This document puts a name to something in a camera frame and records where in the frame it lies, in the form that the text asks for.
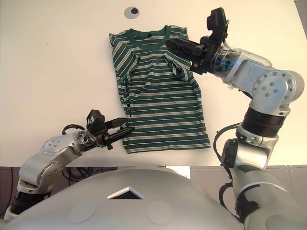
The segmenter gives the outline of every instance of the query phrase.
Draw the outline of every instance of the table surface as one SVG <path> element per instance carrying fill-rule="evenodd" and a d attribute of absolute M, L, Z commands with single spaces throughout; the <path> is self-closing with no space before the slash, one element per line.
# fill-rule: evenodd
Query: table surface
<path fill-rule="evenodd" d="M 137 19 L 124 17 L 129 6 L 139 8 Z M 107 120 L 124 116 L 109 33 L 175 24 L 186 26 L 190 39 L 199 41 L 210 34 L 207 16 L 221 6 L 230 20 L 230 46 L 261 55 L 307 81 L 307 41 L 293 0 L 2 0 L 0 165 L 22 165 L 67 124 L 85 125 L 91 109 Z M 213 142 L 217 130 L 243 120 L 249 99 L 212 74 L 194 76 Z M 307 164 L 306 104 L 306 92 L 291 104 L 270 165 Z M 218 150 L 234 136 L 231 131 L 222 136 Z M 121 141 L 113 147 L 89 151 L 70 166 L 219 164 L 212 148 L 126 154 Z"/>

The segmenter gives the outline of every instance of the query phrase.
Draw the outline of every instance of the striped shirt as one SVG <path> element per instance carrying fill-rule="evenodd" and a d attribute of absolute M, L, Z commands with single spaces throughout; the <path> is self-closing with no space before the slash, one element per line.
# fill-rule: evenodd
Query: striped shirt
<path fill-rule="evenodd" d="M 164 39 L 187 38 L 187 29 L 133 29 L 110 34 L 118 93 L 135 130 L 123 139 L 127 153 L 209 148 L 201 90 L 190 63 L 169 52 Z"/>

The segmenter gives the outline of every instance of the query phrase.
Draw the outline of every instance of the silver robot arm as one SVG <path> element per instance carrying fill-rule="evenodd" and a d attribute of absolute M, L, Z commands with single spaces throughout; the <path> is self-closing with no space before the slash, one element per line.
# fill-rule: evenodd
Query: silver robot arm
<path fill-rule="evenodd" d="M 107 130 L 126 123 L 125 118 L 105 122 L 105 117 L 92 110 L 87 117 L 87 130 L 54 137 L 42 149 L 28 158 L 19 171 L 17 194 L 12 206 L 5 213 L 5 220 L 12 220 L 25 210 L 50 197 L 57 178 L 67 164 L 96 147 L 112 149 L 111 143 L 123 138 L 134 128 L 127 127 L 108 134 Z"/>
<path fill-rule="evenodd" d="M 168 49 L 192 62 L 191 70 L 210 72 L 251 99 L 236 138 L 229 139 L 219 156 L 232 179 L 236 212 L 247 230 L 307 229 L 307 213 L 273 175 L 265 172 L 278 131 L 290 113 L 289 105 L 303 92 L 303 78 L 277 70 L 267 59 L 230 48 L 225 39 L 229 21 L 222 8 L 207 18 L 210 36 L 200 43 L 175 38 Z"/>

